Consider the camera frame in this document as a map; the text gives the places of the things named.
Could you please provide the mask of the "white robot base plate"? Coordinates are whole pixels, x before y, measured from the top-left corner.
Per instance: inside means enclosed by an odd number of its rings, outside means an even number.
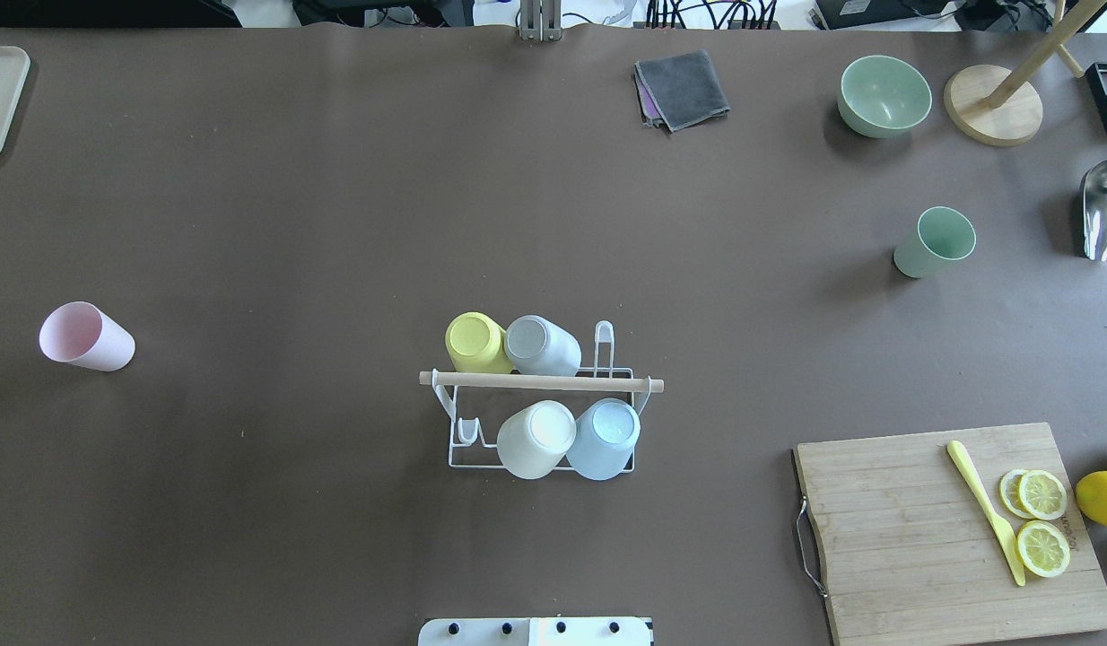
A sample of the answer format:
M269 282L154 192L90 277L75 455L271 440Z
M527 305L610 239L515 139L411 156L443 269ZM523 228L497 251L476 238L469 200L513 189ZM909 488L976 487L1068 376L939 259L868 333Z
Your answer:
M418 645L652 645L652 619L637 616L434 618Z

